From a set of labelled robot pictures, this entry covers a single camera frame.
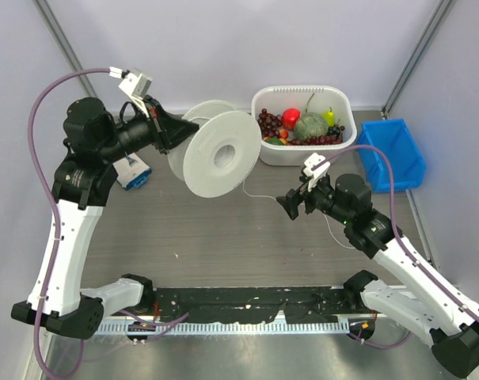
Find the white perforated cable spool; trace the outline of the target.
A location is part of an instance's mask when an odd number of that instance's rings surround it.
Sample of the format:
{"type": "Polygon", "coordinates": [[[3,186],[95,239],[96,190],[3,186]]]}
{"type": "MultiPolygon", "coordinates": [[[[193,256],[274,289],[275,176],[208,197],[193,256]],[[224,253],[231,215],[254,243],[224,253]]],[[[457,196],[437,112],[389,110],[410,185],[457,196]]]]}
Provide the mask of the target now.
{"type": "Polygon", "coordinates": [[[261,133],[254,116],[213,100],[191,108],[183,119],[198,124],[199,130],[168,153],[174,175],[202,198],[234,190],[259,158],[261,133]]]}

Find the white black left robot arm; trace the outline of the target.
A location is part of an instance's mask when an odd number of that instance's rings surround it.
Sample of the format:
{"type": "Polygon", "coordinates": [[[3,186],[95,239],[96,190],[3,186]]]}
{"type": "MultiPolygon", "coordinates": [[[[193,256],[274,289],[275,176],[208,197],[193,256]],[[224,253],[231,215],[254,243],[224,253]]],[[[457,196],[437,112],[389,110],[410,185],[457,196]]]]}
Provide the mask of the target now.
{"type": "Polygon", "coordinates": [[[152,145],[167,154],[192,137],[199,124],[168,113],[153,97],[135,106],[129,120],[115,120],[101,100],[86,97],[67,109],[67,154],[49,192],[56,209],[39,278],[11,317],[50,333],[87,340],[105,317],[129,308],[139,316],[154,306],[150,279],[126,274],[97,289],[81,288],[89,243],[103,214],[120,159],[152,145]]]}

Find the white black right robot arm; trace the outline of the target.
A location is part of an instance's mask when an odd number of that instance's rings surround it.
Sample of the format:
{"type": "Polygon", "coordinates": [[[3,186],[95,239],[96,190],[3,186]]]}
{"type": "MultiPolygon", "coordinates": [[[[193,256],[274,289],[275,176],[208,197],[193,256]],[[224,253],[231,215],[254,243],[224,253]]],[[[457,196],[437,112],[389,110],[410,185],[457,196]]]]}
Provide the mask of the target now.
{"type": "Polygon", "coordinates": [[[328,176],[300,179],[298,188],[276,199],[290,219],[296,219],[299,205],[304,205],[307,214],[320,211],[342,223],[350,244],[412,293],[407,297],[362,270],[344,285],[346,308],[385,314],[428,345],[453,376],[467,378],[479,367],[479,303],[445,279],[388,216],[374,209],[361,176],[344,174],[334,184],[328,176]]]}

